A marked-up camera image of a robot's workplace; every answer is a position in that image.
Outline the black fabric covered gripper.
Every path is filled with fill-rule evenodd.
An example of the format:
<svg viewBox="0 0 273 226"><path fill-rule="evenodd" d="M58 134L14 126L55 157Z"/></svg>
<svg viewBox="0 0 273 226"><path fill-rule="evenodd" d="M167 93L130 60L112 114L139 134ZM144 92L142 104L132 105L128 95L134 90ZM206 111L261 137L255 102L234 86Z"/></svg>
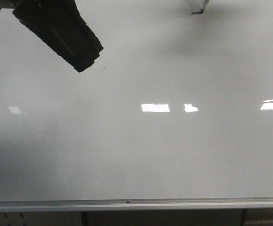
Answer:
<svg viewBox="0 0 273 226"><path fill-rule="evenodd" d="M103 50L74 0L22 0L13 15L78 72Z"/></svg>

